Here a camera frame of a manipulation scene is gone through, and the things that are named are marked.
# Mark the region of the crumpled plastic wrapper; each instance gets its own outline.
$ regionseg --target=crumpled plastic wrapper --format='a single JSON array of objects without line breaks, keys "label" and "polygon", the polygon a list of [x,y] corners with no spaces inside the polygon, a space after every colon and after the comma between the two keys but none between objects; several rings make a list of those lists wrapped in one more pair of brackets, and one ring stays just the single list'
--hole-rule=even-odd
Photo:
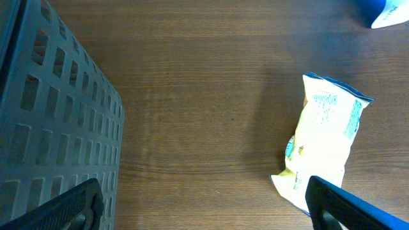
[{"label": "crumpled plastic wrapper", "polygon": [[304,109],[286,148],[286,169],[270,176],[282,197],[309,213],[305,201],[309,178],[319,176],[341,187],[360,116],[374,98],[315,73],[303,80]]}]

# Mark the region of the snack bag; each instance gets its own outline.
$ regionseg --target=snack bag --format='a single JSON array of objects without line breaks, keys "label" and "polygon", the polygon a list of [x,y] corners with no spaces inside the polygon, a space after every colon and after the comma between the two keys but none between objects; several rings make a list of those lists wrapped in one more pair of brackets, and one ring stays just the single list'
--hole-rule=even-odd
[{"label": "snack bag", "polygon": [[319,176],[341,187],[360,115],[374,98],[315,73],[303,79],[304,109],[286,148],[286,170],[271,180],[282,197],[309,213],[305,201],[309,178]]}]

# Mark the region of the gray plastic crate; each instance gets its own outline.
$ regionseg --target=gray plastic crate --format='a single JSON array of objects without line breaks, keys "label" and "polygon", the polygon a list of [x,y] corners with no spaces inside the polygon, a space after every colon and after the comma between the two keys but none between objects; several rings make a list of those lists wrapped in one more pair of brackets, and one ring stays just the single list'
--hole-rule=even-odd
[{"label": "gray plastic crate", "polygon": [[46,1],[6,1],[19,13],[0,63],[0,226],[97,178],[113,229],[121,98]]}]

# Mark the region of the dark brown wood surface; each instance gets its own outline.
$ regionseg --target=dark brown wood surface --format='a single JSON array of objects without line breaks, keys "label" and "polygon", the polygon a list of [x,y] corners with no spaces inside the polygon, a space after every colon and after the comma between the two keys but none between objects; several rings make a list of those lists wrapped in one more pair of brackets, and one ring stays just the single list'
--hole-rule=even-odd
[{"label": "dark brown wood surface", "polygon": [[377,97],[343,188],[409,221],[406,24],[352,0],[50,2],[125,106],[115,229],[312,229],[268,178],[309,71]]}]

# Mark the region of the wooden table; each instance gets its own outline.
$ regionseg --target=wooden table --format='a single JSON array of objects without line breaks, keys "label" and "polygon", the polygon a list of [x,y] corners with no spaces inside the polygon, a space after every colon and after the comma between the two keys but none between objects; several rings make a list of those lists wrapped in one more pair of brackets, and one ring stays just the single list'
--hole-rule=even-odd
[{"label": "wooden table", "polygon": [[122,96],[115,229],[311,229],[268,174],[314,71],[377,100],[343,188],[409,221],[409,28],[349,1],[51,1]]}]

